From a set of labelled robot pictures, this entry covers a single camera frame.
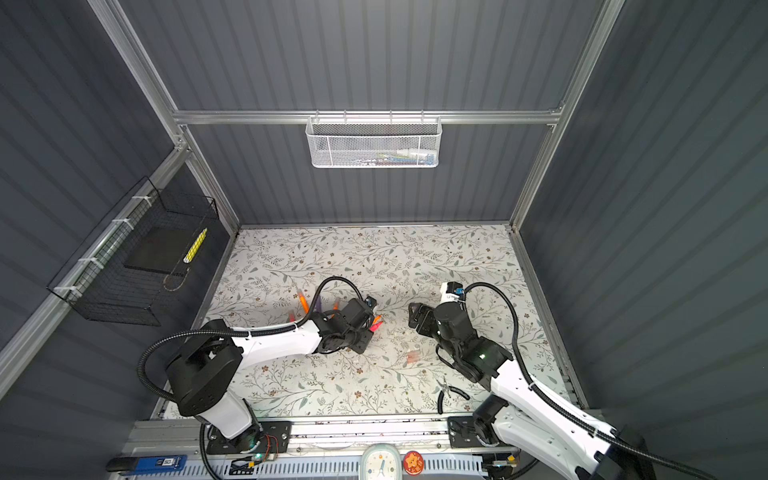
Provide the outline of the items in white basket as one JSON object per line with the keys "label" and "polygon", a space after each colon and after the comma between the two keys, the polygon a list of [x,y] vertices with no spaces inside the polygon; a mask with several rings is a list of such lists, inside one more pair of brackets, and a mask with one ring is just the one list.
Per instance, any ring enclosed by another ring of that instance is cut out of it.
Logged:
{"label": "items in white basket", "polygon": [[353,165],[389,168],[389,167],[434,167],[439,162],[439,151],[435,149],[409,148],[389,152],[372,153],[362,158],[351,160]]}

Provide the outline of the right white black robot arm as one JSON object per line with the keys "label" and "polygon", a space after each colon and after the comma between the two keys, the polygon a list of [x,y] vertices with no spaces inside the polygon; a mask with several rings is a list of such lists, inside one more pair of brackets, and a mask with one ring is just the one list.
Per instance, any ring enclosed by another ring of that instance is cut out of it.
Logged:
{"label": "right white black robot arm", "polygon": [[408,306],[408,326],[430,337],[450,355],[447,365],[481,385],[489,396],[472,414],[473,433],[487,446],[519,448],[566,479],[654,479],[651,462],[600,439],[599,432],[645,453],[642,438],[619,432],[606,422],[576,408],[551,389],[541,390],[555,406],[585,422],[585,429],[559,413],[532,389],[522,364],[507,348],[480,336],[461,302],[433,308]]}

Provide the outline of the black pad in basket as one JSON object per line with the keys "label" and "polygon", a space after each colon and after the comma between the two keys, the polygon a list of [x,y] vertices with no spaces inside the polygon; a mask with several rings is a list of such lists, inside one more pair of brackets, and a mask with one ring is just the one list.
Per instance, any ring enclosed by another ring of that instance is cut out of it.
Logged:
{"label": "black pad in basket", "polygon": [[123,266],[158,274],[180,274],[194,229],[153,227],[128,255]]}

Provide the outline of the red round badge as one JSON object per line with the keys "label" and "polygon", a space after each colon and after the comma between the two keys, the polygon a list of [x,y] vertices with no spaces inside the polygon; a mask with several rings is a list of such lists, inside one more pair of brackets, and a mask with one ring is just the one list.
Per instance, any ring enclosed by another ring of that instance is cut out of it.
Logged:
{"label": "red round badge", "polygon": [[408,451],[403,458],[403,470],[409,476],[419,476],[425,469],[423,456],[415,451]]}

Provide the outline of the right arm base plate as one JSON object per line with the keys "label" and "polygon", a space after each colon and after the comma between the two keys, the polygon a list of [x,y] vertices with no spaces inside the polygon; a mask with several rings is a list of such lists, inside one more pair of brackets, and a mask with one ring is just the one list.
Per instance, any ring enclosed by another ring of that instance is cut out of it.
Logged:
{"label": "right arm base plate", "polygon": [[455,449],[506,447],[493,429],[493,425],[474,416],[447,418],[449,443]]}

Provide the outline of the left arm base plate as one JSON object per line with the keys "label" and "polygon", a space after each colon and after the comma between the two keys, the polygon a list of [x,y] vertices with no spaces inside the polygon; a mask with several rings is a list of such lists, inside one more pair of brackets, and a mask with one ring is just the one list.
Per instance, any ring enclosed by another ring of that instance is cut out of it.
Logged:
{"label": "left arm base plate", "polygon": [[207,433],[206,453],[209,455],[280,454],[288,448],[293,424],[289,421],[260,422],[243,433],[228,439],[216,427]]}

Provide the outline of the blue black tool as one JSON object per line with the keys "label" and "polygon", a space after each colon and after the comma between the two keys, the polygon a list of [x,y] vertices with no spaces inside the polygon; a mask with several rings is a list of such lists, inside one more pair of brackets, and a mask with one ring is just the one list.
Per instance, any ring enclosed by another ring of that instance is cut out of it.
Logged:
{"label": "blue black tool", "polygon": [[165,474],[181,471],[186,462],[186,455],[125,456],[110,459],[105,469],[109,473],[127,475]]}

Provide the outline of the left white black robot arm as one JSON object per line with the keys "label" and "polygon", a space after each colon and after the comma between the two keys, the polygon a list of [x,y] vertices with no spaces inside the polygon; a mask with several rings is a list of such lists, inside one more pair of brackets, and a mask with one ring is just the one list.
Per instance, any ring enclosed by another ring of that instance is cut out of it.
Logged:
{"label": "left white black robot arm", "polygon": [[377,300],[350,299],[341,309],[314,311],[306,323],[267,330],[231,329],[210,321],[187,338],[165,368],[172,402],[183,417],[196,417],[231,440],[259,431],[247,402],[234,392],[238,372],[283,357],[362,353],[373,336]]}

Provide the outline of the black handled pliers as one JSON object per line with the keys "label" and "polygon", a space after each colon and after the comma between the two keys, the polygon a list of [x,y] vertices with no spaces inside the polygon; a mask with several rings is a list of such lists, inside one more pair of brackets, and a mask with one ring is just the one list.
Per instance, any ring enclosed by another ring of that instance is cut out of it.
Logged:
{"label": "black handled pliers", "polygon": [[436,406],[437,406],[437,413],[442,415],[445,410],[445,399],[447,397],[451,397],[452,395],[458,395],[463,400],[469,401],[471,399],[470,395],[461,390],[460,388],[449,385],[446,381],[442,381],[438,383],[439,389],[438,389],[438,395],[436,400]]}

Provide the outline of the floral patterned table mat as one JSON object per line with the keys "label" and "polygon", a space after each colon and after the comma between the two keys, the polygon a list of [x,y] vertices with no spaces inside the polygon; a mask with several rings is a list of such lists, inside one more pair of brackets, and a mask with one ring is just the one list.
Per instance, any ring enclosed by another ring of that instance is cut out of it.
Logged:
{"label": "floral patterned table mat", "polygon": [[[281,358],[239,372],[232,386],[261,417],[433,413],[438,383],[470,395],[445,399],[448,412],[470,411],[483,388],[449,369],[433,340],[409,328],[410,303],[435,305],[442,283],[473,286],[468,299],[478,333],[517,340],[539,381],[570,398],[534,306],[507,229],[490,226],[252,229],[241,232],[216,286],[208,319],[237,327],[281,324],[303,310],[297,296],[339,306],[355,290],[378,301],[383,325],[363,354]],[[404,366],[406,354],[420,359]]]}

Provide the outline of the yellow highlighter pen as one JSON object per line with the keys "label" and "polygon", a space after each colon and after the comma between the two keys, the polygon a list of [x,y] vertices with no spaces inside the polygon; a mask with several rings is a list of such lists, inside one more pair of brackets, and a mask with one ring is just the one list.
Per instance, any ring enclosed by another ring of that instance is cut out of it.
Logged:
{"label": "yellow highlighter pen", "polygon": [[208,228],[203,228],[195,240],[192,242],[191,246],[188,248],[185,256],[183,257],[183,263],[184,264],[191,264],[193,260],[195,259],[198,251],[202,247],[204,241],[207,237]]}

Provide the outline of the white analog clock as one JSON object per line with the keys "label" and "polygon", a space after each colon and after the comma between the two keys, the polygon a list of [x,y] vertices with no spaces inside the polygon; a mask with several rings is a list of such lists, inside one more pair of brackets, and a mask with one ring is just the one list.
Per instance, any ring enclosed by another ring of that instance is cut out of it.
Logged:
{"label": "white analog clock", "polygon": [[374,444],[363,453],[358,470],[360,480],[401,480],[402,459],[390,444]]}

